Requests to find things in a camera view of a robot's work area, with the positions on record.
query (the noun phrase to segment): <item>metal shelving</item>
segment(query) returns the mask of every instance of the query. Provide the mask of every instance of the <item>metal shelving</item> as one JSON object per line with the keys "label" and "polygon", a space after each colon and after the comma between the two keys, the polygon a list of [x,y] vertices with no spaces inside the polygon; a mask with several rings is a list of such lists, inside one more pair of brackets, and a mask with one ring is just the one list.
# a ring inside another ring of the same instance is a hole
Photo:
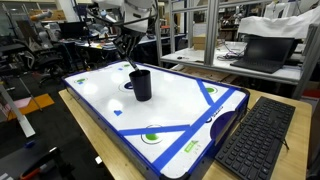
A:
{"label": "metal shelving", "polygon": [[[233,2],[221,2],[219,3],[218,0],[209,0],[208,5],[204,6],[194,6],[193,0],[186,0],[187,1],[187,8],[184,9],[177,9],[173,10],[173,3],[175,1],[169,0],[169,18],[170,18],[170,38],[171,38],[171,54],[175,54],[175,41],[174,41],[174,22],[173,22],[173,15],[175,13],[183,13],[186,12],[187,15],[187,21],[188,21],[188,47],[191,48],[193,46],[192,41],[192,32],[193,32],[193,12],[195,11],[205,11],[207,10],[207,33],[206,33],[206,47],[204,51],[204,63],[198,64],[198,63],[192,63],[187,61],[181,61],[177,59],[168,59],[168,58],[162,58],[162,45],[161,42],[157,42],[158,46],[158,61],[159,65],[162,65],[162,62],[170,62],[170,63],[178,63],[178,64],[184,64],[192,67],[199,67],[209,70],[215,70],[215,71],[221,71],[221,72],[228,72],[231,74],[238,74],[248,77],[254,77],[254,78],[260,78],[260,79],[268,79],[274,82],[280,82],[285,84],[293,84],[296,85],[296,89],[293,93],[294,99],[299,99],[303,93],[303,90],[306,87],[306,84],[308,80],[310,79],[310,76],[313,72],[313,69],[315,68],[317,64],[317,60],[320,58],[320,51],[318,50],[318,47],[320,47],[320,26],[318,27],[314,37],[312,38],[312,41],[308,41],[308,43],[311,43],[311,49],[309,49],[308,54],[305,57],[303,68],[301,69],[300,76],[301,78],[299,80],[297,79],[277,79],[277,78],[270,78],[270,75],[263,76],[260,74],[254,74],[254,73],[248,73],[243,74],[240,71],[231,71],[225,68],[220,68],[217,66],[214,66],[214,55],[215,55],[215,39],[216,37],[216,31],[217,31],[217,25],[218,25],[218,12],[219,8],[228,8],[228,7],[234,7],[238,5],[248,5],[248,4],[256,4],[256,3],[264,3],[264,2],[270,2],[270,0],[239,0],[239,1],[233,1]],[[156,27],[160,27],[160,23],[156,22]],[[157,39],[161,38],[161,35],[159,33],[160,31],[156,28],[156,36]]]}

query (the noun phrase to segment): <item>office chair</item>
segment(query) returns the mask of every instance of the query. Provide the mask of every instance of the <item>office chair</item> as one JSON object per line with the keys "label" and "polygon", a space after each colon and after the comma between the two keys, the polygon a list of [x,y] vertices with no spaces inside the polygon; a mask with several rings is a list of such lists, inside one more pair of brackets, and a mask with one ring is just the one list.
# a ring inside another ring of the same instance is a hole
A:
{"label": "office chair", "polygon": [[19,43],[26,47],[27,51],[24,52],[24,66],[27,70],[40,72],[44,75],[40,82],[39,87],[48,80],[58,80],[60,83],[60,78],[63,76],[63,58],[54,49],[46,49],[41,51],[33,52],[29,46],[20,40],[14,40],[15,43]]}

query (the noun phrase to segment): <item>black cylinder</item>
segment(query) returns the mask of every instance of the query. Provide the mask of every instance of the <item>black cylinder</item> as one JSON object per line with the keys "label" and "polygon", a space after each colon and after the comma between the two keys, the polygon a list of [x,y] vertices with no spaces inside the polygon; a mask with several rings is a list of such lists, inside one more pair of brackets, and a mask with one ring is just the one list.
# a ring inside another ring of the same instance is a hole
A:
{"label": "black cylinder", "polygon": [[150,71],[133,71],[129,76],[137,100],[148,101],[152,97]]}

